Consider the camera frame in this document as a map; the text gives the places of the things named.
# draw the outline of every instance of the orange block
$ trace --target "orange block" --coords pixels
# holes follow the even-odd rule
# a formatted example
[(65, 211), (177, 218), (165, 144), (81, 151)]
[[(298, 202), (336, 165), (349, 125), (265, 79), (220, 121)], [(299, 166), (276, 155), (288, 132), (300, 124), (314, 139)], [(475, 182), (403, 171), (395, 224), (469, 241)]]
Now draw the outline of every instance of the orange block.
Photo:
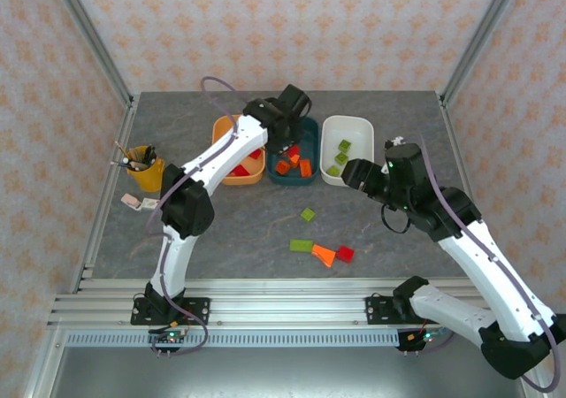
[(286, 161), (279, 161), (275, 166), (275, 171), (277, 171), (281, 175), (285, 175), (291, 169), (291, 165)]
[(336, 256), (336, 252), (320, 245), (314, 245), (311, 254), (320, 259), (328, 268), (333, 266), (334, 257)]
[(310, 177), (312, 175), (309, 159), (301, 159), (299, 165), (301, 166), (301, 177)]
[(289, 159), (291, 161), (291, 166), (293, 168), (297, 168), (299, 166), (299, 160), (301, 159), (300, 155), (292, 155)]

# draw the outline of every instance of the plastic container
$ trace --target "plastic container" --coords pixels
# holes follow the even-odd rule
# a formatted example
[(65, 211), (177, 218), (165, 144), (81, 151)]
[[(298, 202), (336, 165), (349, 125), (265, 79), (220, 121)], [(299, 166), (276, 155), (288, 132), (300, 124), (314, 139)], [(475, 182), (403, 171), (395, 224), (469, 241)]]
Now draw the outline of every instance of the plastic container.
[(269, 175), (269, 178), (276, 184), (283, 186), (306, 186), (314, 181), (320, 171), (318, 164), (320, 158), (318, 123), (312, 118), (303, 118), (301, 122), (304, 136), (301, 142), (297, 144), (301, 148), (301, 159), (310, 160), (312, 175), (309, 177), (301, 177), (301, 170), (299, 168), (292, 169), (286, 175), (279, 175), (275, 171), (275, 166), (281, 159), (288, 161), (288, 157), (280, 157), (270, 153), (267, 155), (267, 175)]
[[(217, 142), (220, 140), (224, 134), (229, 130), (232, 130), (232, 121), (228, 117), (222, 117), (217, 119), (212, 128), (212, 142)], [(245, 157), (240, 164), (249, 172), (249, 175), (237, 176), (234, 174), (228, 174), (222, 180), (222, 184), (227, 186), (246, 186), (248, 184), (255, 184), (262, 179), (265, 169), (265, 150), (262, 149), (262, 153), (258, 159), (253, 157)]]
[(346, 186), (340, 176), (334, 177), (326, 172), (332, 165), (340, 172), (344, 165), (338, 165), (334, 158), (340, 153), (338, 145), (347, 140), (352, 145), (348, 150), (348, 161), (352, 159), (367, 159), (373, 162), (373, 125), (367, 119), (334, 115), (327, 118), (322, 125), (322, 142), (320, 144), (320, 169), (322, 180), (333, 186)]
[[(141, 153), (143, 155), (146, 148), (147, 146), (138, 146), (135, 150), (137, 150), (137, 153)], [(156, 162), (154, 162), (147, 170), (134, 171), (127, 168), (126, 171), (135, 178), (141, 190), (144, 192), (154, 193), (161, 190), (164, 168), (165, 161), (161, 157), (158, 157)]]

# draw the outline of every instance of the patterned wall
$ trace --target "patterned wall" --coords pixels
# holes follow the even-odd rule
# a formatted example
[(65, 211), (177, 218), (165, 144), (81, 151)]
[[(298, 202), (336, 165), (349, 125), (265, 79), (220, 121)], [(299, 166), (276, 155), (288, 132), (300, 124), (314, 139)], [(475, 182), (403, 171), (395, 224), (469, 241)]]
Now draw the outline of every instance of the patterned wall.
[(566, 0), (514, 0), (450, 115), (481, 210), (534, 291), (566, 310)]
[(60, 0), (0, 0), (0, 396), (79, 262), (122, 107)]
[(82, 0), (130, 89), (442, 90), (492, 0)]

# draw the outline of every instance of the white bowl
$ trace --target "white bowl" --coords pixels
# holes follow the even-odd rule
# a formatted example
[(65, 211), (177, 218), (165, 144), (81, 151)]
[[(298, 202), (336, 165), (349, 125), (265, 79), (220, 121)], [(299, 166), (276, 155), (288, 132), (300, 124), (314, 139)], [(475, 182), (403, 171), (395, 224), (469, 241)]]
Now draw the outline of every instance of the white bowl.
[(342, 140), (348, 140), (350, 149), (348, 161), (352, 159), (367, 159), (373, 162), (373, 125), (367, 119), (334, 115), (327, 118), (322, 125), (322, 140), (320, 143), (320, 171), (322, 179), (333, 186), (346, 186), (342, 178), (333, 177), (326, 171), (336, 165), (340, 173), (344, 165), (338, 165), (334, 158), (340, 153), (338, 145)]

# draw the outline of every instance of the green cube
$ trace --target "green cube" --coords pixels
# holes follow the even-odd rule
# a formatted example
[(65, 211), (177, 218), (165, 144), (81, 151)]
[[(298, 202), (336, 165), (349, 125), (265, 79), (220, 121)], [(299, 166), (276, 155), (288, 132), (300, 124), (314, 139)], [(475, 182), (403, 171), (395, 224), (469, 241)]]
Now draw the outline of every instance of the green cube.
[(315, 217), (315, 211), (313, 211), (311, 208), (307, 208), (303, 212), (301, 212), (301, 217), (303, 217), (307, 221), (311, 221)]
[(351, 145), (352, 143), (350, 143), (348, 140), (342, 140), (338, 145), (338, 149), (340, 149), (340, 152), (348, 153)]
[(340, 177), (340, 168), (338, 168), (336, 165), (333, 165), (330, 168), (328, 168), (326, 173), (328, 175), (332, 175), (333, 177)]
[(338, 165), (344, 165), (347, 161), (348, 161), (348, 155), (346, 155), (345, 153), (340, 152), (338, 155), (336, 155), (336, 157), (334, 158), (334, 160), (336, 161), (336, 163)]
[(311, 252), (313, 246), (315, 246), (314, 241), (302, 241), (299, 239), (291, 239), (289, 248), (294, 252)]

